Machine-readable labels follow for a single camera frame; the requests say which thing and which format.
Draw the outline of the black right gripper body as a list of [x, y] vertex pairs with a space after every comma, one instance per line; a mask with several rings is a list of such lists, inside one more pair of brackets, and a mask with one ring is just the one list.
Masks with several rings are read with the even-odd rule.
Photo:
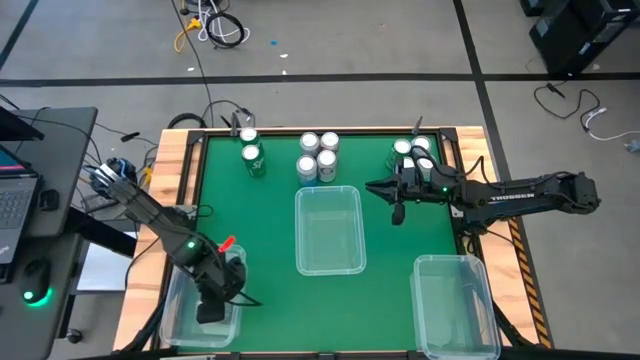
[[[396, 166], [396, 175], [398, 181], [400, 180], [400, 169], [404, 168], [401, 165]], [[427, 202], [427, 203], [445, 203], [449, 202], [452, 197], [455, 187], [463, 182], [463, 173], [457, 169], [446, 166], [435, 166], [431, 173], [431, 180], [426, 183], [423, 180], [422, 174], [418, 167], [416, 169], [417, 175], [421, 180], [421, 189], [418, 193], [402, 192], [401, 185], [398, 187], [397, 192], [401, 195], [403, 201], [399, 203], [409, 202]]]

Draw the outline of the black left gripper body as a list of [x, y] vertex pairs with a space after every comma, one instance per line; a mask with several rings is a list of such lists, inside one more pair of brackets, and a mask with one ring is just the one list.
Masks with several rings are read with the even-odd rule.
[[233, 249], [227, 252], [206, 251], [192, 271], [200, 301], [231, 301], [244, 288], [246, 272], [243, 258]]

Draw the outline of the clear plastic bin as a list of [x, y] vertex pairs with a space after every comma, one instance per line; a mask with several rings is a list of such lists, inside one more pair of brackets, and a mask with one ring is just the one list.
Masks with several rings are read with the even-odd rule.
[[303, 276], [357, 275], [367, 265], [361, 198], [353, 186], [295, 194], [296, 268]]
[[498, 360], [501, 338], [484, 263], [421, 255], [410, 276], [417, 349], [429, 360]]
[[196, 320], [200, 304], [200, 293], [194, 281], [174, 267], [159, 330], [161, 340], [183, 348], [229, 346], [240, 333], [243, 309], [226, 304], [222, 321], [200, 324]]

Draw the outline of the wooden table border board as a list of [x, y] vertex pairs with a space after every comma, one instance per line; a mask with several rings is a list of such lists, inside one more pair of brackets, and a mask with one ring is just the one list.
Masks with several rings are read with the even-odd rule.
[[[456, 133], [461, 159], [449, 162], [463, 166], [470, 172], [471, 179], [494, 181], [496, 174], [484, 129], [481, 126], [459, 126]], [[522, 219], [516, 218], [526, 237]], [[489, 230], [488, 234], [480, 237], [480, 248], [493, 298], [522, 337], [539, 344], [507, 220], [494, 223]], [[525, 245], [530, 253], [527, 237]]]
[[[195, 130], [164, 130], [161, 133], [149, 193], [162, 205], [194, 202], [202, 142]], [[130, 343], [156, 308], [171, 265], [161, 242], [146, 226], [140, 228], [135, 249], [136, 261], [129, 270], [113, 348]]]

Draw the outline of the white board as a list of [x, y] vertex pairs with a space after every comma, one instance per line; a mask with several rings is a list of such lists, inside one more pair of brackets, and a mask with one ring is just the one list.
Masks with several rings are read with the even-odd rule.
[[131, 263], [132, 257], [86, 242], [75, 289], [80, 292], [125, 291], [125, 275]]

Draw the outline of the black desk leg bar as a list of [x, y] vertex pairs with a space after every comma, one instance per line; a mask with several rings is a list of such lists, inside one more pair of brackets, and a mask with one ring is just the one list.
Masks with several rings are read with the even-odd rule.
[[68, 210], [64, 233], [78, 234], [123, 256], [132, 257], [135, 253], [137, 241], [133, 237], [75, 208]]

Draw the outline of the yellow black hazard tape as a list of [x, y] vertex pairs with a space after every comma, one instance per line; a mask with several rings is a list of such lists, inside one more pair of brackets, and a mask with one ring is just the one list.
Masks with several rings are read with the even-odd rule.
[[541, 301], [541, 297], [537, 287], [535, 268], [531, 261], [530, 253], [525, 245], [526, 237], [519, 225], [517, 218], [509, 218], [507, 220], [507, 224], [509, 226], [509, 232], [514, 243], [515, 254], [521, 272], [525, 294], [532, 315], [532, 321], [534, 324], [538, 343], [542, 347], [551, 349], [554, 347], [551, 337], [551, 331], [547, 325], [544, 305]]

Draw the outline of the black power brick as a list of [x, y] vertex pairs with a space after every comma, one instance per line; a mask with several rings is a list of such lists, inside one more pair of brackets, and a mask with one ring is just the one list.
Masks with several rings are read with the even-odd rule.
[[118, 205], [116, 200], [104, 198], [99, 194], [89, 195], [82, 199], [82, 206], [87, 214], [106, 210], [116, 205]]

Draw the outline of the black computer mouse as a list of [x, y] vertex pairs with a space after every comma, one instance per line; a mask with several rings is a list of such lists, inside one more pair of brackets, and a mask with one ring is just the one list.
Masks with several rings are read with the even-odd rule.
[[41, 303], [49, 294], [51, 263], [46, 258], [29, 262], [20, 278], [19, 286], [23, 301], [29, 306]]

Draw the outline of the small black box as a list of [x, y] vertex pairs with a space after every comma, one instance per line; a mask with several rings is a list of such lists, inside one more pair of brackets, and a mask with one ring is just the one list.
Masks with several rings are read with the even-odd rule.
[[59, 209], [60, 197], [55, 189], [43, 190], [39, 194], [38, 208], [43, 212], [52, 212]]

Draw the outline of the grey desk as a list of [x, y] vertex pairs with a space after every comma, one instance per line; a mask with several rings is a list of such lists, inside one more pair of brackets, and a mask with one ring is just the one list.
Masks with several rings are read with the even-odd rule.
[[[0, 360], [45, 360], [59, 337], [83, 243], [80, 235], [64, 233], [64, 225], [97, 114], [94, 107], [19, 110], [16, 115], [45, 138], [3, 143], [40, 175], [40, 188], [13, 261], [0, 265]], [[56, 211], [38, 208], [39, 194], [47, 189], [59, 193]], [[41, 303], [29, 306], [22, 299], [19, 281], [26, 265], [39, 258], [51, 263], [49, 294]]]

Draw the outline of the large black equipment case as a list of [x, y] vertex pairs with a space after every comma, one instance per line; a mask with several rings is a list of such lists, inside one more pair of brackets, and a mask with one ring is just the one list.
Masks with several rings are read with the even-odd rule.
[[546, 0], [529, 36], [548, 74], [573, 76], [639, 18], [640, 0]]

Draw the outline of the black laptop computer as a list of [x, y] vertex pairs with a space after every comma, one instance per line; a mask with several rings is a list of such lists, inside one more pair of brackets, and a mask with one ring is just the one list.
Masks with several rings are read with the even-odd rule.
[[0, 145], [0, 265], [13, 261], [39, 185], [39, 174]]

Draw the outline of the black monitor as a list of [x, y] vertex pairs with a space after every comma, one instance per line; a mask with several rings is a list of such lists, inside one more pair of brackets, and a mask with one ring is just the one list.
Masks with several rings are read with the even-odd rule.
[[0, 141], [36, 141], [45, 135], [0, 106]]

